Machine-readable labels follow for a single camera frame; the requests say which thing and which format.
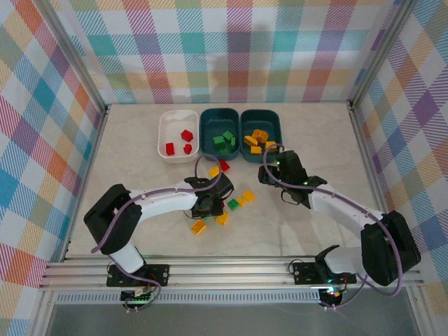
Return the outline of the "teal plastic container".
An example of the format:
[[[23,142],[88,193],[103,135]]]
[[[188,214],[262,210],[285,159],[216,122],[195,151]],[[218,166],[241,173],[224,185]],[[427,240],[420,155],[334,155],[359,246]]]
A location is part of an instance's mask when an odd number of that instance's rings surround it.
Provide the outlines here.
[[[262,163],[261,155],[252,155],[245,136],[251,136],[254,130],[262,130],[268,133],[268,141],[278,144],[283,142],[281,133],[281,123],[277,113],[267,109],[249,109],[240,115],[240,153],[247,162]]]
[[[199,120],[199,148],[203,153],[214,155],[219,160],[233,160],[239,154],[240,135],[239,135],[239,114],[232,108],[208,108],[205,110]],[[231,147],[230,141],[225,140],[222,148],[214,146],[214,137],[222,136],[224,132],[230,131],[236,138],[235,147]],[[230,151],[228,155],[220,155],[218,152],[227,148]]]

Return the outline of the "white plastic container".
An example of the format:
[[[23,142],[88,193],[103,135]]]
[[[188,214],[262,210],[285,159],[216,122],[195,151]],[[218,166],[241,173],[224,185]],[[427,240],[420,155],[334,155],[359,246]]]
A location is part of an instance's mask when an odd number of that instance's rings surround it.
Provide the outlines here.
[[[182,140],[181,133],[183,130],[189,130],[193,133],[192,141]],[[195,161],[198,157],[199,140],[199,116],[196,112],[175,110],[165,112],[160,117],[157,151],[166,163],[182,164]],[[175,154],[167,156],[165,144],[170,142],[174,143]],[[183,151],[186,144],[192,145],[192,151],[188,155]]]

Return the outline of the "aluminium floor rail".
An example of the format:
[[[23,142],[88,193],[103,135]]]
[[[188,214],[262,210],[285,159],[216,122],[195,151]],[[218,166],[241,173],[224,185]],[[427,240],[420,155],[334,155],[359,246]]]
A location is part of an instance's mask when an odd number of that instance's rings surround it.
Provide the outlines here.
[[[348,110],[356,142],[358,144],[358,149],[360,151],[361,160],[363,162],[364,170],[367,176],[367,181],[370,187],[370,192],[372,193],[374,204],[377,206],[379,210],[388,213],[390,209],[389,206],[386,204],[386,198],[384,197],[384,194],[382,192],[379,177],[377,175],[374,162],[370,157],[368,144],[367,141],[365,140],[365,137],[363,136],[363,132],[360,123],[358,121],[355,108],[352,106],[352,103],[350,101],[346,102],[346,107]]]
[[[78,214],[80,212],[80,208],[81,208],[81,203],[83,201],[83,198],[85,196],[85,192],[87,190],[87,186],[88,186],[88,182],[90,179],[90,175],[92,173],[94,164],[95,164],[95,158],[97,155],[97,152],[99,150],[99,145],[101,143],[103,134],[104,134],[104,130],[106,128],[106,124],[107,124],[107,120],[109,117],[109,113],[111,110],[112,105],[108,104],[105,106],[105,109],[103,111],[103,114],[101,115],[101,119],[100,119],[100,123],[99,123],[99,128],[97,130],[97,134],[94,138],[94,142],[92,145],[92,150],[90,152],[90,155],[88,157],[88,165],[87,165],[87,169],[85,171],[85,176],[84,179],[82,180],[82,183],[80,185],[80,190],[79,190],[79,196],[77,196],[76,199],[76,203],[75,203],[75,207],[73,210],[73,216],[69,222],[69,225],[67,227],[67,231],[66,231],[66,235],[64,238],[64,241],[62,243],[62,249],[59,253],[59,256],[57,257],[57,261],[60,263],[63,263],[66,260],[66,254],[69,250],[69,245],[71,243],[71,236],[73,234],[74,228],[76,226],[76,221],[78,218]]]

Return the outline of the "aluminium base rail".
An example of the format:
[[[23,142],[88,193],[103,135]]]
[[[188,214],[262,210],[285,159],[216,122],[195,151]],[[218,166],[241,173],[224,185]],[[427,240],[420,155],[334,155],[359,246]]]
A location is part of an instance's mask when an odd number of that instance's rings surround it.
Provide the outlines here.
[[[167,264],[169,280],[164,289],[231,290],[294,288],[293,256],[155,256],[148,264]],[[46,266],[41,291],[107,290],[106,267],[110,259],[100,255],[73,255]]]

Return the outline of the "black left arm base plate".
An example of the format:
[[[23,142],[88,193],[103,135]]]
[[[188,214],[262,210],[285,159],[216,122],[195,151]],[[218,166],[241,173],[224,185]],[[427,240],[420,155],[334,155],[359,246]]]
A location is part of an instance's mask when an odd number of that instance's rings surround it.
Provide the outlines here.
[[[116,265],[108,268],[107,287],[138,287],[148,286],[149,283],[129,277],[122,273]],[[150,279],[158,282],[161,286],[166,286],[169,280],[169,265],[144,265],[135,273],[135,277]]]

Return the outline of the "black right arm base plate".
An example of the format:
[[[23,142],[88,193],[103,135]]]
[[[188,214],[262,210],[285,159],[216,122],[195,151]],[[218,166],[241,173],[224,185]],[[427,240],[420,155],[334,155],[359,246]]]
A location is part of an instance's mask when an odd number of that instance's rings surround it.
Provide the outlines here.
[[[292,264],[292,275],[295,285],[311,284],[355,284],[357,278],[352,273],[333,273],[326,266],[317,262],[294,262]]]

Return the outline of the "aluminium corner post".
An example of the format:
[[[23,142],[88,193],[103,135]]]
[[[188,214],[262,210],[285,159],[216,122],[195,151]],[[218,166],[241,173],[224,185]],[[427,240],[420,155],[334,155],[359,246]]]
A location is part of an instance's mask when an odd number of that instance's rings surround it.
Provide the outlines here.
[[[43,17],[45,23],[49,26],[62,52],[66,55],[68,62],[80,78],[81,83],[84,85],[86,92],[91,96],[93,102],[104,113],[106,111],[107,104],[100,95],[97,86],[88,73],[87,67],[84,65],[81,56],[79,55],[71,38],[67,34],[57,13],[51,6],[50,1],[32,0],[32,2]]]
[[[367,57],[349,94],[348,102],[352,111],[361,105],[417,2],[418,0],[392,0],[391,7],[370,45],[371,49],[367,52]]]

